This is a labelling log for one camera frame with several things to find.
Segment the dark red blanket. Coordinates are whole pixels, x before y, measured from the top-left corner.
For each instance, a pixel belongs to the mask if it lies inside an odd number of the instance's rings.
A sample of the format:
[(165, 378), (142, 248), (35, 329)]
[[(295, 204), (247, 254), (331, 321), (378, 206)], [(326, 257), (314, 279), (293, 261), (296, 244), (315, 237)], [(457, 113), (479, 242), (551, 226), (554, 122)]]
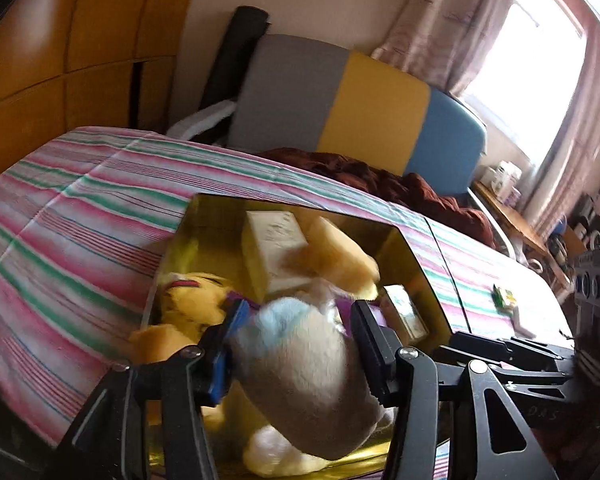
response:
[(486, 215), (452, 196), (442, 196), (419, 174), (397, 176), (367, 165), (362, 160), (335, 154), (313, 153), (298, 148), (273, 148), (259, 156), (318, 174), (389, 203), (404, 206), (461, 232), (490, 248), (495, 247), (493, 230)]

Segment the cream plush toy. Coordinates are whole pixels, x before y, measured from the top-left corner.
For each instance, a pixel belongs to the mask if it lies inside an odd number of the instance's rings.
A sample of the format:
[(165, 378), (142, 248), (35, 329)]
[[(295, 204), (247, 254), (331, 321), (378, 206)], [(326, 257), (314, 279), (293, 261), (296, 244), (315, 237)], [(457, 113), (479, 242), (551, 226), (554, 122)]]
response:
[(303, 453), (339, 460), (365, 443), (385, 414), (354, 340), (299, 297), (260, 307), (230, 336), (230, 348), (246, 397)]

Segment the white plastic bag ball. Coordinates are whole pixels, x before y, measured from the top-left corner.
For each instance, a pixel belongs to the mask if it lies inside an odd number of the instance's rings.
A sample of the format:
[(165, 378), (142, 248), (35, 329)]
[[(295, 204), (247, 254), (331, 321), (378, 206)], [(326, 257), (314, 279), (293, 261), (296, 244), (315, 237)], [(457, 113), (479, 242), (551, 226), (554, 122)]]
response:
[(330, 464), (329, 460), (301, 452), (271, 425), (258, 429), (249, 438), (242, 462), (262, 478), (304, 476)]

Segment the orange rectangular sponge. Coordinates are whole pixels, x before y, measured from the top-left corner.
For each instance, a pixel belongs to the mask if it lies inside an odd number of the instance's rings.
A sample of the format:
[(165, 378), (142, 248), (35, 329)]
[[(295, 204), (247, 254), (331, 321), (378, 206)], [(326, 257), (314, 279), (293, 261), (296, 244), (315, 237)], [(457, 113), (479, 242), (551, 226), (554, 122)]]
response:
[(355, 240), (322, 216), (301, 227), (306, 244), (285, 258), (289, 270), (322, 278), (356, 299), (377, 298), (379, 266)]

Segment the wooden side shelf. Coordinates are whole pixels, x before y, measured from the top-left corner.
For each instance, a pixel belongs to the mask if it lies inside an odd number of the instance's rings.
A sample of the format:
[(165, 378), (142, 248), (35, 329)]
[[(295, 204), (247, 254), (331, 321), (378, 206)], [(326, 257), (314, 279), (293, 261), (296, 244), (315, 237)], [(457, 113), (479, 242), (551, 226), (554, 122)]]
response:
[(541, 237), (531, 229), (527, 221), (515, 209), (500, 203), (494, 194), (479, 181), (471, 183), (471, 191), (475, 192), (489, 210), (495, 214), (495, 219), (498, 220), (498, 224), (507, 234), (512, 244), (521, 242), (524, 249), (530, 250), (533, 255), (537, 255), (542, 259), (543, 269), (548, 269), (550, 287), (554, 292), (563, 292), (564, 290), (568, 292), (571, 285), (569, 276), (558, 266)]

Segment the black rolled mat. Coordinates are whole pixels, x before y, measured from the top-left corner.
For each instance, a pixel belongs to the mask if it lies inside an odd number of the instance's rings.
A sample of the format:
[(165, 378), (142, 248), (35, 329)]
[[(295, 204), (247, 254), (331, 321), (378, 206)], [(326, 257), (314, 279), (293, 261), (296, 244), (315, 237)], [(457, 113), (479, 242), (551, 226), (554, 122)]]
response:
[(236, 101), (251, 58), (270, 26), (270, 14), (255, 6), (238, 6), (216, 51), (198, 110), (216, 103)]

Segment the striped bed sheet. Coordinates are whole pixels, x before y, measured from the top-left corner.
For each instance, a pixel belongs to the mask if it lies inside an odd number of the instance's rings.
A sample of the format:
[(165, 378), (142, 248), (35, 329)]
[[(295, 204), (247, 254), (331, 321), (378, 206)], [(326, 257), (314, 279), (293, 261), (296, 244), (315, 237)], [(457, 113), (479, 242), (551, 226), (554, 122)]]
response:
[(307, 171), (153, 132), (84, 127), (0, 175), (0, 396), (57, 444), (128, 350), (159, 261), (198, 193), (275, 200), (397, 226), (453, 330), (508, 337), (511, 290), (540, 341), (570, 329), (529, 269), (441, 223)]

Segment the purple sachet packet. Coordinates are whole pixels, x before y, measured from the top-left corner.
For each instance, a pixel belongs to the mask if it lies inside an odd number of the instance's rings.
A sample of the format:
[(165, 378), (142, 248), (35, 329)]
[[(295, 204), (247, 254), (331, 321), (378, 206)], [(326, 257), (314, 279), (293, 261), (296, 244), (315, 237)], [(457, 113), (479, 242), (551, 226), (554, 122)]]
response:
[[(335, 308), (337, 310), (336, 323), (342, 327), (343, 333), (345, 333), (348, 337), (352, 336), (351, 332), (351, 309), (352, 309), (353, 300), (350, 298), (337, 297), (335, 301)], [(378, 301), (369, 301), (370, 312), (376, 322), (380, 326), (386, 326), (387, 322), (384, 316), (379, 309)]]

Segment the grey yellow blue chair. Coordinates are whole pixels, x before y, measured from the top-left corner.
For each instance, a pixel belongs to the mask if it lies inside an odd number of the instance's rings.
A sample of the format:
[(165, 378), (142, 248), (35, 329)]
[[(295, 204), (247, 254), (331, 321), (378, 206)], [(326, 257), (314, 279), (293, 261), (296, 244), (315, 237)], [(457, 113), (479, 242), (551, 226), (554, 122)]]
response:
[(237, 100), (198, 110), (166, 134), (252, 154), (335, 153), (397, 176), (414, 172), (437, 194), (483, 212), (494, 249), (513, 252), (469, 188), (486, 148), (483, 122), (452, 96), (360, 52), (265, 35)]

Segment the gold tray box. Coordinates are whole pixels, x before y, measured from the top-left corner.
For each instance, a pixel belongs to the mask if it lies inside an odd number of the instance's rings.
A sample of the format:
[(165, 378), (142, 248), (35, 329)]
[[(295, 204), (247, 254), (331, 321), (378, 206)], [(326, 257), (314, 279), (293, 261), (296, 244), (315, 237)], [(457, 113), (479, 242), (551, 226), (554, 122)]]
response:
[[(237, 287), (237, 291), (250, 300), (256, 300), (251, 283), (248, 264), (242, 256), (242, 231), (248, 211), (289, 211), (294, 214), (303, 234), (315, 218), (323, 217), (357, 242), (367, 255), (373, 257), (378, 266), (381, 286), (402, 285), (414, 302), (414, 309), (427, 326), (429, 334), (415, 344), (420, 350), (430, 353), (440, 344), (446, 344), (452, 335), (441, 304), (434, 294), (418, 263), (414, 252), (415, 243), (408, 242), (397, 226), (388, 221), (370, 220), (353, 214), (328, 211), (301, 205), (271, 202), (270, 200), (248, 200), (248, 198), (198, 194), (192, 198), (181, 218), (180, 225), (166, 244), (166, 251), (158, 266), (156, 284), (163, 283), (169, 273), (207, 272), (219, 275)], [(237, 396), (223, 400), (218, 408), (204, 415), (208, 439), (212, 447), (219, 479), (264, 479), (250, 472), (239, 457), (242, 440), (234, 429), (222, 426), (222, 416), (230, 420), (239, 412), (238, 404), (231, 404)], [(354, 479), (381, 476), (392, 438), (392, 428), (378, 430), (370, 440), (355, 452), (330, 463), (326, 468), (299, 477), (275, 477), (271, 479)]]

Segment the wooden wardrobe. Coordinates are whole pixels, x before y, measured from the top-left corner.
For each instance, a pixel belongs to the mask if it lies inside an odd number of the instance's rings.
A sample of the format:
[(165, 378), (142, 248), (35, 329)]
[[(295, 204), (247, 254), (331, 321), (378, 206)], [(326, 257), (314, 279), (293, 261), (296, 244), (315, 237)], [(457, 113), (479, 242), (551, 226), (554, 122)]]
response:
[(82, 126), (166, 130), (190, 0), (16, 0), (0, 19), (0, 174)]

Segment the beige cardboard box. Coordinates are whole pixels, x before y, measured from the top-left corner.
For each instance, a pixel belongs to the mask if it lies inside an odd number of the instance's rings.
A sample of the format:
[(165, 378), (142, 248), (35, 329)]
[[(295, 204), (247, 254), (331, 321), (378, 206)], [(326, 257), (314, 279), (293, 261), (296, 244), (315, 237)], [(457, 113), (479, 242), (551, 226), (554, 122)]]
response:
[(242, 258), (258, 304), (306, 289), (313, 276), (299, 257), (308, 247), (294, 214), (248, 210), (242, 228)]

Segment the pink patterned curtain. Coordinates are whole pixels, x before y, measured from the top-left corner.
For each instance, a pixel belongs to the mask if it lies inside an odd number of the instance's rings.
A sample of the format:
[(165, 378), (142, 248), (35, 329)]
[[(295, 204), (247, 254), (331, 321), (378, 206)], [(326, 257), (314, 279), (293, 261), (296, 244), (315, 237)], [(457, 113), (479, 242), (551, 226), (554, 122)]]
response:
[(475, 79), (513, 0), (407, 0), (372, 58), (459, 96)]

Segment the white boxes on shelf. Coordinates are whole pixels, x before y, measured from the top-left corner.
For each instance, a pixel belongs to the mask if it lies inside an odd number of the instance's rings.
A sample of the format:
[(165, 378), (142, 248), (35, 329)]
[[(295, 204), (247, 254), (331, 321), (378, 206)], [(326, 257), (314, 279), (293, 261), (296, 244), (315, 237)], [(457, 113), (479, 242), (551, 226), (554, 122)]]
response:
[(486, 167), (480, 178), (483, 184), (498, 202), (505, 206), (515, 207), (520, 197), (517, 183), (522, 171), (512, 162), (501, 160), (498, 166)]

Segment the yellow cloth puppet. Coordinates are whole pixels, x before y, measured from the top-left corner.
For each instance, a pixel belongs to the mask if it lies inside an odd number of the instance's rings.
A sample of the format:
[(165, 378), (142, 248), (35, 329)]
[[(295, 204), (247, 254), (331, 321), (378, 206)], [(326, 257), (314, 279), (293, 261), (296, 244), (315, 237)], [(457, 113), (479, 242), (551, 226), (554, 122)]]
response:
[(131, 334), (131, 363), (165, 361), (178, 350), (196, 344), (207, 328), (224, 321), (227, 296), (241, 291), (240, 281), (221, 275), (163, 273), (158, 277), (155, 293), (159, 323)]

